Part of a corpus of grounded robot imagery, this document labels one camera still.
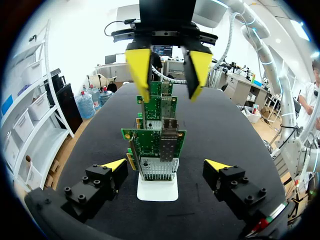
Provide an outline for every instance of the white stand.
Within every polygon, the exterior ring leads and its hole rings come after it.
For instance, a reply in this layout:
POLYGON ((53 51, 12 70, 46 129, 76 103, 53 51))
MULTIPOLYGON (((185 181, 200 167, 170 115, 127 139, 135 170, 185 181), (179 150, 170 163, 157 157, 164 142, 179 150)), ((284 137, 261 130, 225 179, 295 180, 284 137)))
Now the white stand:
POLYGON ((173 181, 144 181, 139 174, 136 196, 141 201, 173 202, 178 199, 177 174, 173 181))

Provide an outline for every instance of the screw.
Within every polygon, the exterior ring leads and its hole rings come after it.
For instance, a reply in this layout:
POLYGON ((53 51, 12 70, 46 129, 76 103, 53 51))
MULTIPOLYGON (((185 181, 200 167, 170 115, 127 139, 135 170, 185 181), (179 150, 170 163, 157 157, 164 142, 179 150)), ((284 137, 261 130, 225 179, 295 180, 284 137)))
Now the screw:
POLYGON ((265 188, 260 189, 259 194, 260 194, 261 196, 266 195, 266 194, 267 194, 267 189, 265 189, 265 188))
POLYGON ((78 196, 78 200, 80 203, 84 203, 86 201, 86 196, 84 194, 80 194, 78 196))
POLYGON ((93 181, 93 184, 94 184, 95 187, 99 187, 100 183, 101 183, 100 180, 94 180, 93 181))
POLYGON ((238 182, 237 181, 232 181, 231 182, 231 187, 234 188, 238 185, 238 182))
POLYGON ((87 182, 89 182, 89 178, 88 178, 87 176, 83 176, 83 177, 82 177, 82 182, 83 182, 84 184, 86 184, 87 182))
POLYGON ((251 204, 253 201, 254 201, 254 197, 253 196, 251 196, 251 195, 248 195, 245 199, 244 199, 244 201, 247 203, 247 204, 251 204))
POLYGON ((242 178, 242 181, 246 184, 246 183, 249 182, 249 179, 245 176, 245 177, 242 178))
POLYGON ((66 186, 64 188, 64 193, 67 194, 67 195, 70 195, 72 193, 71 188, 69 186, 66 186))

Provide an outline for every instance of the white storage box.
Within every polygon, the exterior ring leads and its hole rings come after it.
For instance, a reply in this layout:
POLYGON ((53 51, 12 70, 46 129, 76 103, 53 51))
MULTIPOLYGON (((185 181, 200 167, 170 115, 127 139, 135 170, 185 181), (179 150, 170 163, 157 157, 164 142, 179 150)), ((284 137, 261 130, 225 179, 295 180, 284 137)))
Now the white storage box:
POLYGON ((34 167, 31 162, 30 170, 26 177, 25 184, 29 185, 29 187, 34 190, 40 187, 42 175, 41 173, 34 167))
POLYGON ((27 140, 30 133, 34 129, 34 125, 28 113, 28 108, 24 111, 21 117, 19 117, 19 119, 13 125, 13 129, 16 131, 16 133, 18 134, 18 136, 21 138, 23 142, 27 140))
POLYGON ((25 85, 33 84, 42 77, 42 60, 28 65, 22 72, 21 78, 25 85))
POLYGON ((247 113, 247 115, 245 115, 245 116, 248 118, 250 123, 255 124, 262 117, 259 111, 257 112, 257 114, 252 114, 251 113, 252 107, 245 106, 244 108, 245 108, 246 113, 247 113))
POLYGON ((4 141, 3 155, 8 164, 14 168, 16 160, 19 154, 19 148, 17 147, 14 139, 11 136, 11 131, 8 132, 4 141))
POLYGON ((49 109, 47 92, 44 92, 29 106, 30 118, 32 120, 39 121, 49 111, 49 109))

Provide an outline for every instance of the black mat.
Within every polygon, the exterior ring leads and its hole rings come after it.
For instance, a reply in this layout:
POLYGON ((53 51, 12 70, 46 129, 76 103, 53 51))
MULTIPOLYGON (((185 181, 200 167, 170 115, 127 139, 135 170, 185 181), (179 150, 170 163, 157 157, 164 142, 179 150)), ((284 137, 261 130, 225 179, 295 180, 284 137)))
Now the black mat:
MULTIPOLYGON (((72 186, 92 164, 126 157, 128 141, 121 128, 135 128, 141 106, 134 84, 121 87, 92 119, 61 173, 57 190, 72 186)), ((177 119, 187 130, 177 172, 179 198, 174 202, 137 199, 138 172, 132 171, 119 195, 106 202, 89 226, 123 239, 236 239, 244 227, 224 202, 218 202, 202 177, 204 159, 238 165, 269 194, 285 193, 276 167, 261 138, 223 92, 203 89, 195 103, 185 85, 174 85, 177 119)))

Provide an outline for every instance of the person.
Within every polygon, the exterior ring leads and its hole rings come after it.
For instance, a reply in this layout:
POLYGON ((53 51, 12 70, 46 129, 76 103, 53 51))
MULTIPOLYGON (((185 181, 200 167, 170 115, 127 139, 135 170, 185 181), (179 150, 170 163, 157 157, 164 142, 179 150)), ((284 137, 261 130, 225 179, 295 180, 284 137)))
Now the person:
MULTIPOLYGON (((316 59, 312 62, 312 69, 315 82, 308 82, 301 90, 298 101, 302 105, 296 123, 299 127, 306 128, 310 117, 317 103, 319 86, 320 86, 320 60, 316 59)), ((320 117, 316 119, 315 127, 320 130, 320 117)))
MULTIPOLYGON (((160 72, 161 68, 162 68, 160 56, 156 52, 152 51, 150 60, 151 60, 152 66, 154 66, 154 68, 160 72)), ((153 72, 152 72, 152 74, 153 74, 153 81, 154 82, 160 81, 160 77, 158 75, 154 74, 153 72)))

